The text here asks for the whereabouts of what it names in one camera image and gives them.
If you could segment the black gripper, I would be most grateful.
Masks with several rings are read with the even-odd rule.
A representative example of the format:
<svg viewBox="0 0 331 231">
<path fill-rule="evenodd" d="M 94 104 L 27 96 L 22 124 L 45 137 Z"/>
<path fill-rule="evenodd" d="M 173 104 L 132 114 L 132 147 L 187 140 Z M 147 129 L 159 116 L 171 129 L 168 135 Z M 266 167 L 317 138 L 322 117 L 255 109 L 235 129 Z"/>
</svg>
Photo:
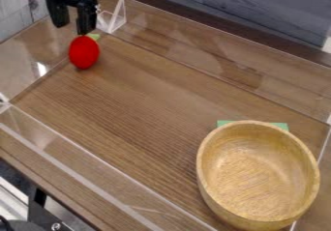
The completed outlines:
<svg viewBox="0 0 331 231">
<path fill-rule="evenodd" d="M 64 27 L 70 22 L 68 6 L 78 6 L 78 34 L 88 35 L 96 29 L 97 12 L 96 7 L 90 6 L 96 4 L 97 0 L 47 0 L 47 7 L 55 27 Z"/>
</svg>

